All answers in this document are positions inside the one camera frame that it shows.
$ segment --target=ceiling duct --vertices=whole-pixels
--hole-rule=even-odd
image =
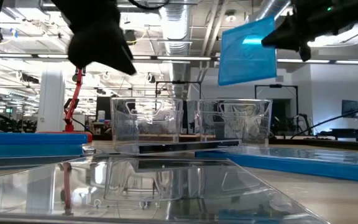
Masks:
[[[188,37],[189,20],[190,20],[190,6],[186,4],[169,4],[160,9],[162,17],[162,32],[164,39],[172,40],[165,42],[165,49],[168,55],[188,55],[189,43],[180,42]],[[171,63],[170,78],[173,80],[186,81],[189,77],[189,65],[186,63]],[[182,95],[183,86],[173,85],[173,92],[175,96],[185,97]]]
[[[260,10],[249,16],[246,22],[255,22],[270,16],[277,19],[290,3],[290,0],[264,0],[260,5]]]

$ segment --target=ceiling pipe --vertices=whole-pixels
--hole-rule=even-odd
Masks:
[[[214,24],[215,15],[216,15],[216,12],[218,11],[218,1],[219,0],[216,0],[216,2],[213,2],[213,5],[212,5],[211,17],[209,18],[209,22],[208,22],[208,25],[206,27],[206,32],[205,32],[204,42],[203,42],[203,48],[201,49],[201,54],[200,54],[201,56],[204,55],[204,53],[205,53],[206,45],[207,45],[208,40],[209,40],[209,35],[211,35],[212,25]]]
[[[220,11],[220,15],[219,15],[219,18],[218,18],[218,21],[215,25],[215,29],[214,29],[214,32],[212,34],[212,38],[211,38],[211,43],[209,43],[209,47],[208,47],[208,51],[206,52],[206,55],[207,56],[210,56],[211,53],[212,53],[212,50],[214,48],[214,44],[215,44],[215,41],[216,41],[216,37],[218,36],[218,33],[219,33],[219,28],[222,24],[222,20],[225,16],[225,13],[226,13],[226,3],[225,2],[222,2],[222,7],[221,7],[221,11]]]
[[[260,10],[249,16],[247,22],[255,22],[270,16],[277,19],[290,3],[290,0],[264,0],[260,5]]]
[[[167,40],[185,40],[189,36],[190,25],[190,6],[169,4],[160,9],[162,34],[163,38]],[[188,42],[166,42],[165,50],[167,55],[188,55],[190,43]],[[189,65],[183,63],[170,64],[170,79],[186,81],[189,78]],[[183,98],[183,91],[181,88],[175,88],[173,85],[174,96]]]

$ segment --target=clear plastic container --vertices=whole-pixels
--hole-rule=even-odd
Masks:
[[[183,102],[172,98],[112,98],[114,146],[179,141]]]
[[[61,169],[68,165],[71,171]],[[0,220],[327,223],[227,159],[119,155],[0,176]]]
[[[199,100],[201,141],[240,139],[243,144],[265,144],[271,110],[269,100]]]

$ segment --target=white wall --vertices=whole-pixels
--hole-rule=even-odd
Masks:
[[[311,72],[310,65],[305,65],[292,73],[292,83],[298,86],[299,113],[313,117],[312,94],[311,94]]]
[[[195,81],[198,75],[198,68],[191,68],[191,80]],[[278,83],[282,85],[292,85],[291,74],[286,73],[284,69],[277,70],[278,75],[284,76],[284,82]],[[218,85],[218,69],[210,68],[202,83],[203,98],[255,98],[255,85],[271,85],[277,84],[275,78],[269,78],[266,80],[259,80],[249,83],[241,83],[229,86]],[[291,115],[295,115],[295,90],[292,88],[273,89],[268,87],[258,88],[258,99],[291,99],[291,105],[293,105],[293,111]],[[189,100],[197,100],[198,92],[193,88],[189,90]]]
[[[342,100],[358,101],[358,65],[312,65],[313,120],[315,123],[341,115]],[[358,128],[358,121],[340,118],[319,127]]]

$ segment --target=computer screen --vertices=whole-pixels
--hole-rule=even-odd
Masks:
[[[358,110],[358,101],[342,100],[342,115],[348,114],[355,110]],[[358,113],[354,113],[349,116],[344,116],[344,118],[358,118]]]

